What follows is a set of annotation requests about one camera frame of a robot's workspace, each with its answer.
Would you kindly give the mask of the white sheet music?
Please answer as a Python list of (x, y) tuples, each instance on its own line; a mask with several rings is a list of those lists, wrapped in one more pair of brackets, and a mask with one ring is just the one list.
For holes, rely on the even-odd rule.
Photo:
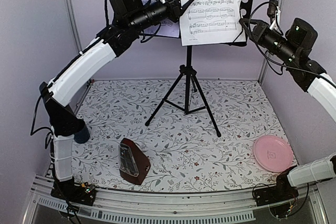
[(246, 42), (239, 23), (242, 0), (194, 0), (180, 18), (183, 46)]

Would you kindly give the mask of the black music stand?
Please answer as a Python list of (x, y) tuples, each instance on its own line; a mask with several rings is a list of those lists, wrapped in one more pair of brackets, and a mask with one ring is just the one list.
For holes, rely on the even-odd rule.
[[(248, 17), (251, 14), (252, 11), (252, 5), (253, 5), (253, 0), (247, 0), (245, 3), (241, 3), (240, 7), (242, 10), (245, 10), (246, 13), (243, 14), (243, 17)], [(221, 133), (219, 131), (219, 128), (215, 122), (214, 116), (211, 112), (211, 109), (209, 107), (209, 104), (205, 98), (204, 92), (202, 91), (202, 88), (200, 86), (200, 83), (197, 79), (197, 72), (196, 70), (192, 67), (192, 46), (187, 46), (186, 50), (186, 64), (185, 65), (180, 65), (180, 74), (172, 84), (172, 86), (169, 88), (168, 92), (166, 95), (162, 98), (160, 101), (159, 105), (156, 107), (154, 112), (150, 115), (149, 119), (145, 122), (145, 126), (149, 126), (151, 121), (154, 119), (156, 114), (159, 112), (160, 108), (164, 103), (167, 103), (169, 105), (174, 106), (175, 108), (181, 110), (184, 112), (184, 114), (188, 115), (194, 112), (198, 112), (201, 110), (206, 109), (208, 112), (208, 115), (211, 119), (211, 122), (213, 124), (213, 127), (215, 129), (217, 137), (221, 137)], [(182, 80), (182, 78), (185, 77), (185, 101), (184, 101), (184, 106), (181, 107), (171, 101), (169, 101), (169, 96), (172, 93), (172, 91), (176, 88), (177, 84)], [(190, 94), (193, 92), (199, 92), (201, 95), (201, 98), (203, 100), (204, 106), (199, 107), (197, 109), (190, 109)]]

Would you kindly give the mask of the brown metronome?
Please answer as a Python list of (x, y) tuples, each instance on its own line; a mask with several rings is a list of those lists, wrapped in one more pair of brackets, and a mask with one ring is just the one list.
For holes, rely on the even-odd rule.
[(150, 168), (149, 158), (132, 140), (124, 138), (119, 144), (120, 176), (131, 184), (141, 185)]

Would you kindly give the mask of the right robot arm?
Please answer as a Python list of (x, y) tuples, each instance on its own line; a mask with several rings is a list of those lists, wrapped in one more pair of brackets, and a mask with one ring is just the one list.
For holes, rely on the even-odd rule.
[[(283, 62), (295, 83), (310, 94), (328, 114), (335, 118), (335, 82), (326, 70), (309, 58), (317, 40), (317, 31), (306, 21), (295, 18), (285, 35), (271, 29), (263, 20), (242, 18), (239, 20), (247, 37), (260, 48), (265, 48)], [(282, 172), (280, 183), (271, 190), (276, 201), (284, 200), (292, 188), (313, 182), (335, 178), (335, 153), (305, 165), (289, 168)]]

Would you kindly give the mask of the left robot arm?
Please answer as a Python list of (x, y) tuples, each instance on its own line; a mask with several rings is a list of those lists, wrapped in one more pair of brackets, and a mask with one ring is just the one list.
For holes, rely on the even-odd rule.
[(110, 0), (114, 17), (97, 33), (94, 40), (48, 83), (39, 89), (54, 135), (54, 177), (60, 181), (57, 190), (67, 200), (78, 195), (70, 181), (72, 143), (85, 143), (89, 131), (84, 120), (75, 116), (69, 103), (78, 90), (102, 67), (121, 56), (139, 39), (140, 32), (169, 19), (177, 23), (195, 0)]

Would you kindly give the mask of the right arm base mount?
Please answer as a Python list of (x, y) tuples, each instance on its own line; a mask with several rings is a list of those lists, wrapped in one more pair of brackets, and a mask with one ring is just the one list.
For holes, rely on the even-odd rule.
[(259, 183), (252, 189), (252, 197), (257, 206), (266, 206), (287, 201), (284, 206), (271, 207), (270, 213), (278, 218), (288, 218), (298, 200), (298, 190), (280, 182), (273, 186)]

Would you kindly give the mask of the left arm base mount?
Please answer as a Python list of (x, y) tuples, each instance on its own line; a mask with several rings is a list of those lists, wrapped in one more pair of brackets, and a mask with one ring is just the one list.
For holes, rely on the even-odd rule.
[(64, 182), (55, 180), (50, 195), (69, 202), (93, 206), (96, 198), (96, 186), (88, 182), (76, 184), (74, 179)]

